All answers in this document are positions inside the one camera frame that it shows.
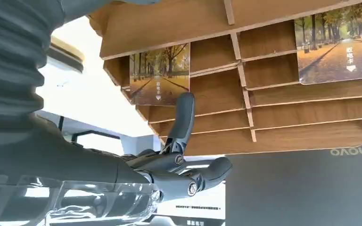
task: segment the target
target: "gray robotic arm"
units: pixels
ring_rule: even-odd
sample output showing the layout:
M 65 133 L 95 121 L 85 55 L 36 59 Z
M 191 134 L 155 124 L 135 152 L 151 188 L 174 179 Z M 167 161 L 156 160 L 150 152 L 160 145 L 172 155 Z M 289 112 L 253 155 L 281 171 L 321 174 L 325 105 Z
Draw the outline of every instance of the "gray robotic arm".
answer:
M 150 4 L 157 0 L 129 0 Z M 57 128 L 33 112 L 43 100 L 35 87 L 43 84 L 38 68 L 46 64 L 46 50 L 54 29 L 92 12 L 108 0 L 0 0 L 0 175 L 17 186 L 24 175 L 58 181 L 158 185 L 161 199 L 189 197 L 220 183 L 231 169 L 220 158 L 207 169 L 172 173 L 183 164 L 183 153 L 193 127 L 195 99 L 184 94 L 177 103 L 174 128 L 161 153 L 145 151 L 125 162 L 66 142 Z M 0 198 L 0 221 L 44 216 L 41 199 L 16 200 L 8 210 Z M 124 205 L 113 204 L 121 212 Z

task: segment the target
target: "arrow icon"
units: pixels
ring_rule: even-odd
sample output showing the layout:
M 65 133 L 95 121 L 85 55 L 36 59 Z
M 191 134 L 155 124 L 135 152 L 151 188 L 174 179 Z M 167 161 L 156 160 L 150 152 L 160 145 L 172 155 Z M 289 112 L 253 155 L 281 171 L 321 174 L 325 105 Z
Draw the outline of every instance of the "arrow icon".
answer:
M 350 72 L 352 72 L 354 69 L 356 69 L 356 65 L 349 65 L 349 66 L 346 66 L 346 69 Z

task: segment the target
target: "autumn tree path image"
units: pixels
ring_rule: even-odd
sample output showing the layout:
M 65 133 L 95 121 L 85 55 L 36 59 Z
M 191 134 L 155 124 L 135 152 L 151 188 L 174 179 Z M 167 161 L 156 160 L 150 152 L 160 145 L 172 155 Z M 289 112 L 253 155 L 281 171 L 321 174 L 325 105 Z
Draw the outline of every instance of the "autumn tree path image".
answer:
M 154 76 L 153 78 L 146 78 L 139 82 L 145 84 L 131 93 L 131 97 L 139 100 L 141 104 L 172 105 L 180 94 L 189 91 L 187 87 L 179 85 L 189 82 L 187 76 L 183 76 L 182 78 Z
M 362 39 L 342 40 L 328 47 L 323 55 L 300 69 L 299 74 L 302 84 L 362 78 Z
M 362 79 L 362 3 L 295 20 L 299 81 Z
M 189 92 L 189 44 L 130 56 L 131 98 L 137 105 L 174 106 Z

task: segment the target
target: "wooden slat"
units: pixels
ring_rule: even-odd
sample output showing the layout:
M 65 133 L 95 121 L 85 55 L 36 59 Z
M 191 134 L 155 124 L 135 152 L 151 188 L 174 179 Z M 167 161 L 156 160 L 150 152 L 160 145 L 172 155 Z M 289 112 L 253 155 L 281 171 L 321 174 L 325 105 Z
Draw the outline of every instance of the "wooden slat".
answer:
M 239 62 L 237 68 L 238 68 L 239 79 L 241 81 L 241 86 L 245 87 L 246 86 L 246 78 L 245 78 L 245 70 L 244 70 L 243 63 Z
M 255 130 L 362 119 L 362 98 L 252 109 Z
M 228 25 L 223 0 L 162 0 L 148 6 L 113 7 L 104 36 L 104 59 L 254 29 L 353 5 L 361 0 L 233 0 Z
M 229 71 L 229 70 L 236 69 L 236 68 L 238 68 L 237 65 L 231 66 L 231 67 L 219 68 L 219 69 L 214 69 L 214 70 L 211 70 L 211 71 L 205 71 L 205 72 L 201 72 L 201 73 L 191 74 L 190 77 L 191 77 L 191 78 L 195 78 L 195 77 L 199 77 L 199 76 L 203 76 L 203 75 L 208 75 L 208 74 L 214 74 L 214 73 Z
M 149 119 L 149 109 L 150 106 L 147 105 L 135 105 L 135 110 L 140 114 L 141 118 L 145 121 Z
M 225 12 L 227 14 L 227 20 L 229 25 L 235 23 L 234 12 L 232 11 L 232 0 L 224 0 Z
M 244 60 L 296 50 L 293 21 L 285 21 L 240 33 L 239 44 Z
M 155 123 L 155 127 L 159 131 L 160 137 L 166 137 L 174 121 L 167 121 L 162 123 Z M 212 114 L 195 118 L 192 134 L 211 133 L 218 131 L 246 129 L 249 128 L 249 121 L 246 116 L 245 110 L 227 112 L 221 114 Z
M 362 121 L 347 121 L 256 131 L 250 129 L 192 135 L 186 155 L 280 152 L 360 146 Z
M 239 38 L 237 33 L 231 33 L 232 47 L 234 48 L 235 59 L 241 59 L 241 50 L 239 46 Z
M 291 85 L 252 91 L 252 107 L 362 97 L 362 80 Z
M 252 136 L 252 142 L 257 142 L 256 131 L 254 129 L 251 129 L 250 134 Z
M 130 86 L 130 58 L 128 56 L 105 60 L 103 69 L 116 86 Z
M 253 123 L 253 113 L 252 109 L 246 109 L 247 119 L 249 121 L 249 126 L 254 127 L 255 124 Z
M 229 35 L 191 43 L 191 75 L 236 65 Z
M 109 20 L 110 13 L 112 11 L 112 6 L 123 4 L 123 3 L 124 2 L 121 2 L 121 1 L 113 1 L 113 2 L 105 5 L 105 7 L 102 7 L 88 15 L 88 18 L 90 19 L 91 27 L 96 31 L 96 33 L 99 36 L 103 37 L 103 35 L 106 33 L 107 22 Z
M 244 98 L 239 85 L 238 71 L 236 69 L 210 76 L 192 78 L 190 90 L 196 99 L 195 116 L 245 109 Z M 150 107 L 150 123 L 172 121 L 174 118 L 174 107 Z
M 247 109 L 251 108 L 252 105 L 250 104 L 250 97 L 248 91 L 245 88 L 242 88 L 242 93 L 244 97 L 245 108 Z
M 266 89 L 299 83 L 296 54 L 245 63 L 247 90 Z
M 120 89 L 120 92 L 123 94 L 123 96 L 128 100 L 128 102 L 133 105 L 134 103 L 132 102 L 132 98 L 131 98 L 131 93 L 129 91 L 129 89 Z
M 160 130 L 159 124 L 149 124 L 148 123 L 148 126 L 152 129 L 155 136 L 159 136 L 159 130 Z

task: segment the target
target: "lenovo logo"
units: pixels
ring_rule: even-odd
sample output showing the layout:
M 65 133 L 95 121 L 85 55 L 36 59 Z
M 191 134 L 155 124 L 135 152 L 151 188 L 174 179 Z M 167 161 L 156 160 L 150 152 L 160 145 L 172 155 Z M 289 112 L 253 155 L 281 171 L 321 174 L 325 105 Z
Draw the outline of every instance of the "lenovo logo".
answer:
M 342 149 L 331 149 L 331 155 L 358 155 L 362 154 L 362 147 L 342 148 Z

